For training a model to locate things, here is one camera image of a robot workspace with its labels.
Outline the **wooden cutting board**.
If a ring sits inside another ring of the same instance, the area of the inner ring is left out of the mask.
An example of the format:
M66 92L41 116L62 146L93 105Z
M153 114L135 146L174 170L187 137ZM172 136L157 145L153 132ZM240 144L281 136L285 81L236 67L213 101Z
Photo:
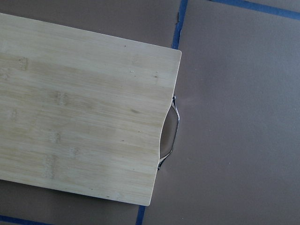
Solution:
M180 59L1 14L1 179L148 206Z

